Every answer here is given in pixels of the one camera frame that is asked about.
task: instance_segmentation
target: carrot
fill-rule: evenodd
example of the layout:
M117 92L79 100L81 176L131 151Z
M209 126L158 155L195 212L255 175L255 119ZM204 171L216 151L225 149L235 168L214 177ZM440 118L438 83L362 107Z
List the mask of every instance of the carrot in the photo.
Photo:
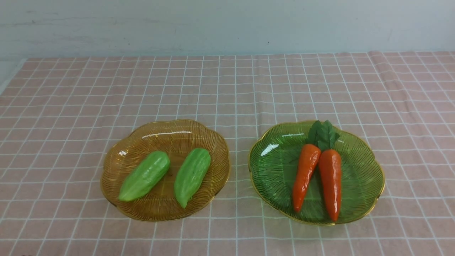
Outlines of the carrot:
M341 209L341 156L334 150L339 136L329 120L322 123L317 133L318 146L322 151L318 167L325 207L334 222L338 220Z
M325 207L330 218L336 222L341 206L341 156L334 149L321 153L319 159Z
M292 190L294 211L300 212L308 190L308 184L318 163L321 150L313 144L305 144L298 159L297 177Z

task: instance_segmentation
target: plate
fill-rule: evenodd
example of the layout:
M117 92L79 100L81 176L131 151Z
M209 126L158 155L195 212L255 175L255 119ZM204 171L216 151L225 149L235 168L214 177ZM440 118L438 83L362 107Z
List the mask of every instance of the plate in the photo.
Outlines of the plate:
M319 170L310 181L302 210L292 206L292 187L300 151L315 121L281 123L271 127L250 150L248 168L253 188L273 208L287 217L310 225L349 223L366 216L385 186L385 176L373 151L359 137L335 127L335 143L342 158L342 201L334 223L325 208Z
M183 209L174 197L176 174L194 148L205 148L212 161L201 187ZM123 180L151 152L168 154L171 166L160 182L144 197L118 200ZM124 215L142 221L165 221L188 217L207 206L228 181L231 164L229 149L217 132L193 120L147 123L115 144L107 153L101 177L106 199Z

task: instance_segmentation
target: plate rim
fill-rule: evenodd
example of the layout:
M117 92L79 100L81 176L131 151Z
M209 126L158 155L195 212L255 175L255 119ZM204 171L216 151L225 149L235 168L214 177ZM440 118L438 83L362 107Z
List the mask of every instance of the plate rim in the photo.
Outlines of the plate rim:
M266 200L262 195L261 193L259 193L258 189L256 188L256 185L254 184L254 181L253 181L253 173L251 172L251 164L250 164L250 157L251 157L251 152L253 151L254 147L256 147L256 145L261 142L263 139L265 139L265 137L267 136L267 134L275 127L277 127L278 125L292 125L292 124L299 124L299 123L314 123L316 122L317 120L304 120L304 121L299 121L299 122L283 122L283 123L277 123L275 125L273 125L272 127L270 127L269 129L267 129L267 131L264 132L264 134L262 135L262 137L260 139L258 139L254 144L253 146L251 147L250 151L248 152L248 170L250 172L250 182L251 184L253 185L253 189L254 191L256 191L256 193L259 195L259 197L261 197L261 199L266 202L269 206L271 206L273 209L279 211L281 214L285 215L286 217L296 221L296 222L299 222L299 223L302 223L302 224L307 224L307 225L312 225L312 226L334 226L334 225L341 225L341 224L347 224L347 223L351 223L351 222L354 222L354 221L357 221L357 220L360 220L362 218L364 218L366 215L368 215L373 209L374 207L376 206L376 204L378 203L378 200L379 200L379 197L381 197L382 193L384 192L384 189L385 189L385 172L384 170L382 169L382 166L379 164L379 162L377 161L376 159L376 156L374 155L374 152L373 150L371 149L371 147L368 145L368 143L366 143L362 138L360 138L359 136L353 134L353 133L350 133L348 131L344 131L344 130L341 130L340 128L338 128L336 125L333 125L337 130L339 131L342 131L344 133L347 133L347 134L350 134L356 138L358 138L362 143L364 143L368 150L370 150L372 156L373 156L373 160L376 162L376 164L379 166L379 169L381 170L381 174L382 174L382 177L383 177L383 182L382 182L382 188L381 188L381 191L379 192L378 196L374 199L374 202L373 202L373 205L371 205L370 209L368 209L368 211L365 212L365 214L361 215L360 217L358 218L354 218L350 221L346 221L346 222L329 222L329 223L314 223L314 222L309 222L309 221L304 221L304 220L299 220L297 218L294 218L290 215L288 215L287 213L283 212L282 210L280 209L277 209L275 206L273 206L268 200Z
M202 207L200 210L195 211L195 212L193 212L193 213L191 213L191 214L189 214L189 215L187 215L187 216L179 217L179 218L169 218L169 219L163 219L163 220L143 220L143 219L136 218L136 217L134 217L134 216L131 216L131 215L127 214L125 211L123 211L122 209L120 209L116 204L114 204L112 201L110 201L110 200L108 199L108 197L106 196L106 192L105 192L104 189L103 189L103 182L102 182L102 180L103 180L103 176L104 176L104 174L105 174L105 172L106 172L106 168L105 168L106 162L109 160L109 159L107 158L107 156L108 156L109 154L111 154L111 151L112 151L112 150L115 148L115 146L117 146L121 141L128 139L128 138L131 137L135 132L137 132L138 130L144 128L145 126L152 125L152 124L157 124L157 123L175 123L175 122L178 122L178 121L188 121L188 122L196 123L196 124L200 125L201 127L203 127L204 129L213 131L216 135L219 135L219 136L222 138L222 141L223 141L224 144L226 145L226 148L227 148L227 151L228 151L227 163L228 163L229 168L228 168L228 170L227 170L227 179L224 181L224 183L223 183L221 189L220 189L218 192L216 192L215 195L213 195L213 197L212 197L210 200L208 200L207 203L204 204L203 207ZM133 130L129 135L127 135L126 137L120 139L117 143L115 143L114 145L112 145L111 148L107 151L106 155L104 156L104 161L103 161L103 172L101 173L101 177L100 177L100 189L101 189L101 192L102 192L104 198L105 198L111 205L113 205L113 206L114 206L119 212L121 212L123 215L125 215L126 217L131 218L131 219L133 219L133 220L138 220L138 221L142 221L142 222L164 222L164 221L172 221L172 220L184 219L184 218L187 218L187 217L189 217L189 216L192 216L192 215L194 215L194 214L200 212L202 209L204 209L205 207L207 207L207 205L209 205L209 204L213 201L213 199L215 199L215 197L218 195L218 193L220 193L220 191L224 188L224 186L226 185L226 183L229 181L229 177L231 176L231 170L232 170L231 158L230 158L229 152L230 152L230 151L229 151L229 145L227 144L226 139L225 139L219 132L217 132L217 131L215 131L215 130L212 130L212 129L208 128L207 126L205 126L204 124L202 124L202 123L199 122L199 121L191 120L191 119L175 119L175 120L171 120L171 121L154 121L154 122L145 123L145 124L143 124L143 125L137 127L136 129L134 129L134 130Z

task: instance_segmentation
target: table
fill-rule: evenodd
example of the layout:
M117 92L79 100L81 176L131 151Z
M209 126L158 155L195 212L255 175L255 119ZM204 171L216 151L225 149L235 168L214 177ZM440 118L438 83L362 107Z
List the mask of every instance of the table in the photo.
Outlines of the table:
M439 256L455 251L455 52L28 59L0 97L0 251L20 256ZM131 220L100 192L107 150L178 118L223 135L232 173L183 220ZM284 217L247 155L270 127L329 119L386 174L347 225Z

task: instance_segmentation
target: white wall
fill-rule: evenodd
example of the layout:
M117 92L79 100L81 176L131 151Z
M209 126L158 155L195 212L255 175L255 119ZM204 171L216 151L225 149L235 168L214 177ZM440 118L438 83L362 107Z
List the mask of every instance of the white wall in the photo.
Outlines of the white wall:
M0 60L455 50L455 0L2 0Z

